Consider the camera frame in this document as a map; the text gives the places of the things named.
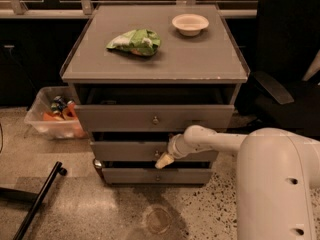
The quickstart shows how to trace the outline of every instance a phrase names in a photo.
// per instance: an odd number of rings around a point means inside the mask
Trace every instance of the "storage bin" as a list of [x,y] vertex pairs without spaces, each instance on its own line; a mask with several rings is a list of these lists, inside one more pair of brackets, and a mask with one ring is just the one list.
[[48,139],[87,138],[79,120],[43,121],[43,114],[51,111],[51,104],[56,96],[73,99],[67,86],[44,87],[38,92],[24,122],[31,124],[40,134]]

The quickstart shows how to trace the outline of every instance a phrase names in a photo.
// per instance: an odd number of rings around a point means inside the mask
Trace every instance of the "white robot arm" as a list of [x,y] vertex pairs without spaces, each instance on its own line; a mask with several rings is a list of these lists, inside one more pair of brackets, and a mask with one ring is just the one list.
[[249,135],[191,126],[156,167],[205,150],[238,152],[238,240],[316,240],[310,188],[320,187],[320,142],[264,128]]

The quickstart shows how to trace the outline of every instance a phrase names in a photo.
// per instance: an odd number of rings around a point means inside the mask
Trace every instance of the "chair armrest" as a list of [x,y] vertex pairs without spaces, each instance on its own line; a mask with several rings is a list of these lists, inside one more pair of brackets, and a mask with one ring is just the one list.
[[320,50],[316,54],[316,57],[312,61],[310,67],[308,68],[306,74],[303,76],[303,81],[308,81],[310,78],[315,76],[318,72],[320,72]]
[[294,102],[291,94],[281,85],[276,79],[263,71],[251,72],[253,77],[259,85],[280,105]]

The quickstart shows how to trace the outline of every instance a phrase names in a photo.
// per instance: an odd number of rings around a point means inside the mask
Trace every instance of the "cabinet drawer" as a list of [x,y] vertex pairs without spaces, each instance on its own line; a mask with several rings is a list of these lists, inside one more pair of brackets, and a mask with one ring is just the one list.
[[183,131],[199,124],[228,127],[233,105],[78,105],[86,131]]
[[212,176],[212,170],[104,168],[102,169],[102,174],[109,184],[206,184]]
[[[157,161],[167,150],[166,142],[91,142],[95,158],[99,161]],[[218,152],[206,151],[190,154],[177,161],[214,162]]]

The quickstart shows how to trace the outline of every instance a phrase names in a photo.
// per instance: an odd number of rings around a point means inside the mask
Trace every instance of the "black chair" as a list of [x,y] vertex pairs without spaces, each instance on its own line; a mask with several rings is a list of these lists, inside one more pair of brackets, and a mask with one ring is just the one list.
[[302,79],[320,50],[320,0],[259,0],[256,30],[251,73],[236,108],[255,114],[261,127],[318,138],[320,72]]
[[25,216],[24,220],[22,221],[18,231],[16,232],[13,240],[22,240],[25,233],[27,232],[34,216],[36,215],[37,211],[39,210],[44,198],[46,197],[48,191],[52,183],[54,182],[57,174],[62,176],[67,175],[67,170],[62,167],[61,162],[56,162],[55,166],[53,167],[50,175],[48,176],[47,180],[43,184],[39,193],[32,193],[22,190],[16,189],[9,189],[9,188],[1,188],[0,187],[0,198],[6,200],[13,200],[13,201],[20,201],[31,203],[31,207]]

